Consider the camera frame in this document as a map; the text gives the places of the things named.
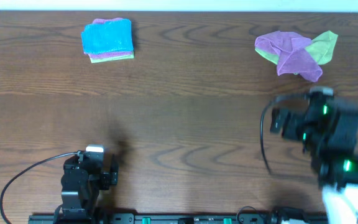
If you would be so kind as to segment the purple microfibre cloth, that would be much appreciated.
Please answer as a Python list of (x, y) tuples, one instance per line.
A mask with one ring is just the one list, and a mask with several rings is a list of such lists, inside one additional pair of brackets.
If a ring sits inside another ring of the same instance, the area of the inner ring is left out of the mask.
[(261, 35), (255, 40), (256, 49), (278, 57), (278, 76), (292, 73), (301, 75), (310, 82), (317, 82), (323, 71), (305, 49), (311, 44), (311, 39), (296, 32), (275, 31)]

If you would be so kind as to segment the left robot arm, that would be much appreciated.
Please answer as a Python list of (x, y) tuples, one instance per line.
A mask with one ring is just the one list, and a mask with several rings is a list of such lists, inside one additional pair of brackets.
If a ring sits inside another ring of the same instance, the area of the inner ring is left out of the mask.
[(99, 192), (117, 184), (119, 164), (114, 156), (108, 171), (102, 152), (78, 151), (64, 162), (61, 178), (62, 204), (54, 223), (109, 223), (111, 216), (97, 207)]

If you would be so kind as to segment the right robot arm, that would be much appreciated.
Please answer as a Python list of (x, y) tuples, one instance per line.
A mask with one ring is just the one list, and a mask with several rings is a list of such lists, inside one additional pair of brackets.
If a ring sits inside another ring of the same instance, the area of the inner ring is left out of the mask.
[(358, 106), (324, 93), (278, 96), (270, 132), (311, 157), (329, 223), (358, 223)]

